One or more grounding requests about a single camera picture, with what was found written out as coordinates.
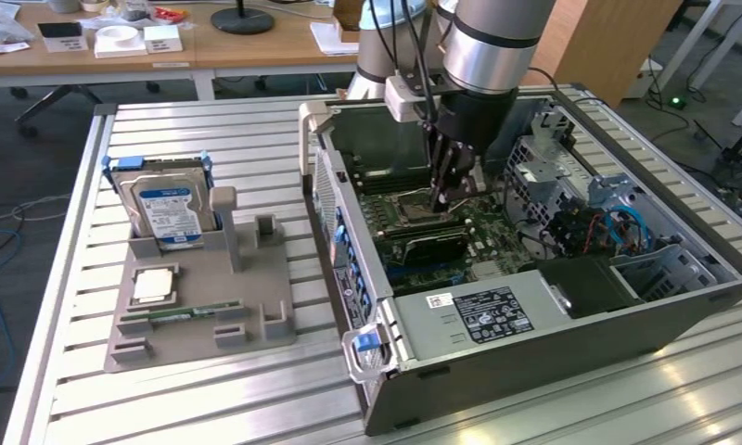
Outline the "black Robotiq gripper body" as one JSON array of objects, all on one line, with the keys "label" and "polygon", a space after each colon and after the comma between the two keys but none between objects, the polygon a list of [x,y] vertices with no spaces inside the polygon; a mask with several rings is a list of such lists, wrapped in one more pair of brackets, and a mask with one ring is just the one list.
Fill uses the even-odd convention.
[{"label": "black Robotiq gripper body", "polygon": [[518,89],[500,95],[461,91],[441,95],[436,129],[451,141],[471,146],[484,156],[498,138],[518,96]]}]

